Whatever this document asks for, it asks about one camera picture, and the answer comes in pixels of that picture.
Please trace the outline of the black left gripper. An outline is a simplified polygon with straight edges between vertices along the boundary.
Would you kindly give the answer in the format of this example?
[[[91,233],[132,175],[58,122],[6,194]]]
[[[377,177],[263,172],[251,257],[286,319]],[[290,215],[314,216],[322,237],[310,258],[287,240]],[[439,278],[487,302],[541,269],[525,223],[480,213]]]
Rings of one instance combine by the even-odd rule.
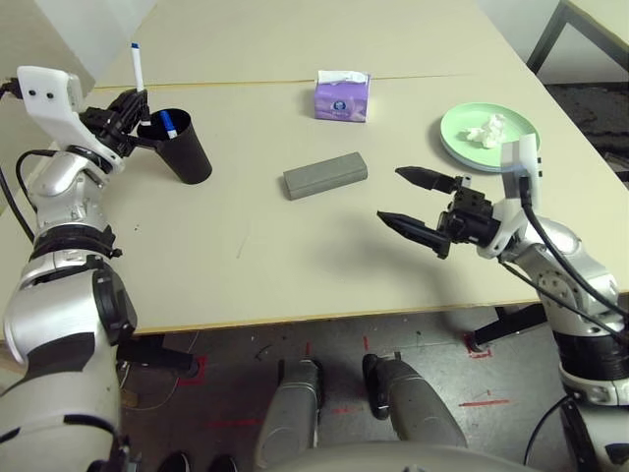
[[[132,135],[138,127],[149,125],[145,89],[123,91],[107,109],[89,107],[80,114],[80,120],[103,145],[121,157],[128,157],[135,148],[157,148],[155,140]]]

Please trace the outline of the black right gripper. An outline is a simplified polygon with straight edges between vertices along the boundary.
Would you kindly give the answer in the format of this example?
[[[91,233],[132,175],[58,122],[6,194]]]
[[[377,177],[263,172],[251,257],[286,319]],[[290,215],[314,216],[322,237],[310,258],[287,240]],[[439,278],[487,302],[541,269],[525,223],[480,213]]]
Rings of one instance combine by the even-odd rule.
[[[493,204],[483,193],[470,189],[464,176],[451,177],[417,166],[398,167],[395,173],[415,186],[454,193],[454,197],[447,210],[441,213],[437,231],[408,215],[378,211],[376,215],[387,227],[405,239],[432,249],[443,260],[449,255],[450,240],[476,246],[488,246],[493,240],[499,227],[499,221],[493,217]]]

